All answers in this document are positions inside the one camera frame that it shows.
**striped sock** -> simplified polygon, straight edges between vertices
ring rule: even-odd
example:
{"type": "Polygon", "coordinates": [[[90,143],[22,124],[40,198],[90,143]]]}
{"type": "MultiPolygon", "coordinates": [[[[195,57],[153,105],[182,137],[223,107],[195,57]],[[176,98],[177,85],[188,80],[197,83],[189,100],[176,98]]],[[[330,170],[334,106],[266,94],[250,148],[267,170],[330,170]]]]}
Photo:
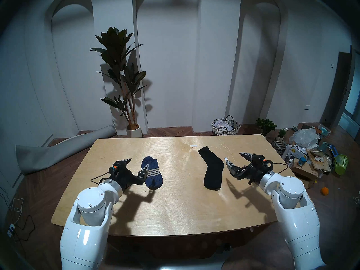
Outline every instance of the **striped sock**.
{"type": "Polygon", "coordinates": [[[141,168],[143,169],[146,165],[149,165],[149,168],[145,184],[149,189],[156,190],[162,186],[162,176],[157,159],[147,156],[141,163],[141,168]]]}

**white box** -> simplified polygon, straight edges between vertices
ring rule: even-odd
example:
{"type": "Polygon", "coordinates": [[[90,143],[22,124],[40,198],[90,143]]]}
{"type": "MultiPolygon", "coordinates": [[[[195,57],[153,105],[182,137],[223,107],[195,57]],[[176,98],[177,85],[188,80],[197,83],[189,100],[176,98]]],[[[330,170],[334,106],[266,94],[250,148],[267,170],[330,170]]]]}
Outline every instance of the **white box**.
{"type": "Polygon", "coordinates": [[[297,144],[292,146],[289,153],[287,154],[287,157],[290,158],[291,156],[294,156],[297,159],[300,159],[301,157],[304,157],[307,160],[309,158],[309,156],[307,155],[306,150],[304,148],[298,146],[297,144]]]}

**power strip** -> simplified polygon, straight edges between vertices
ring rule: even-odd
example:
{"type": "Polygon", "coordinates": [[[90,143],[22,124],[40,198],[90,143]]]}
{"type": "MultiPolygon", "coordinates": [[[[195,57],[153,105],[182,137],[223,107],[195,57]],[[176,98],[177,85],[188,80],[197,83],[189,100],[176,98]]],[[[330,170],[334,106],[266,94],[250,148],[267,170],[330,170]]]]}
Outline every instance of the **power strip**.
{"type": "Polygon", "coordinates": [[[13,224],[11,224],[9,229],[8,229],[8,236],[10,238],[13,236],[14,231],[15,231],[15,226],[13,224]]]}

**small potted plant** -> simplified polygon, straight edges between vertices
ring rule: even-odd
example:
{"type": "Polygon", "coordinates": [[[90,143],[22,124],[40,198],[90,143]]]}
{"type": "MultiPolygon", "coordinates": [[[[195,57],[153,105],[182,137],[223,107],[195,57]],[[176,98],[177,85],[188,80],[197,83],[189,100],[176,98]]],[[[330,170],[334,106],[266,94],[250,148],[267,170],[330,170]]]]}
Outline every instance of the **small potted plant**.
{"type": "Polygon", "coordinates": [[[126,127],[126,133],[128,137],[142,137],[140,126],[136,122],[135,111],[135,94],[145,86],[140,86],[140,81],[145,77],[146,71],[135,71],[134,64],[126,64],[126,56],[128,56],[138,46],[130,49],[134,42],[126,47],[127,42],[133,33],[127,35],[127,30],[119,31],[116,28],[110,27],[107,33],[101,33],[101,37],[96,36],[97,40],[106,47],[103,48],[91,48],[90,51],[96,51],[101,53],[101,58],[111,67],[108,69],[108,74],[102,73],[107,77],[110,77],[116,83],[119,84],[122,100],[118,98],[103,98],[103,102],[110,106],[119,109],[121,111],[120,116],[124,116],[128,122],[126,127]]]}
{"type": "Polygon", "coordinates": [[[262,135],[266,137],[266,135],[271,131],[275,130],[277,125],[275,125],[271,120],[269,119],[260,119],[258,118],[256,120],[256,125],[259,126],[262,129],[262,135]]]}
{"type": "Polygon", "coordinates": [[[284,129],[279,130],[279,135],[276,137],[276,141],[283,141],[285,134],[286,134],[286,130],[284,129]]]}

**cardboard box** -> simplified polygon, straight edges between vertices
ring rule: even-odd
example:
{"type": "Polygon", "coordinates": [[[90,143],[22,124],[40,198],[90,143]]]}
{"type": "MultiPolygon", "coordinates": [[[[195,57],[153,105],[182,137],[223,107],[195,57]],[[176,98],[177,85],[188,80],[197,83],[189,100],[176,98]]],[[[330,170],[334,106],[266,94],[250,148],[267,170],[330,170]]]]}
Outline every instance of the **cardboard box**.
{"type": "Polygon", "coordinates": [[[304,157],[307,160],[309,158],[309,156],[307,155],[306,150],[304,148],[298,146],[297,144],[292,146],[289,153],[287,154],[287,157],[290,158],[291,156],[294,156],[297,159],[300,159],[301,157],[304,157]]]}
{"type": "Polygon", "coordinates": [[[298,166],[298,159],[294,159],[294,166],[291,168],[292,172],[296,174],[296,176],[306,177],[311,181],[315,181],[318,178],[318,172],[314,169],[314,167],[307,162],[302,166],[298,166]]]}

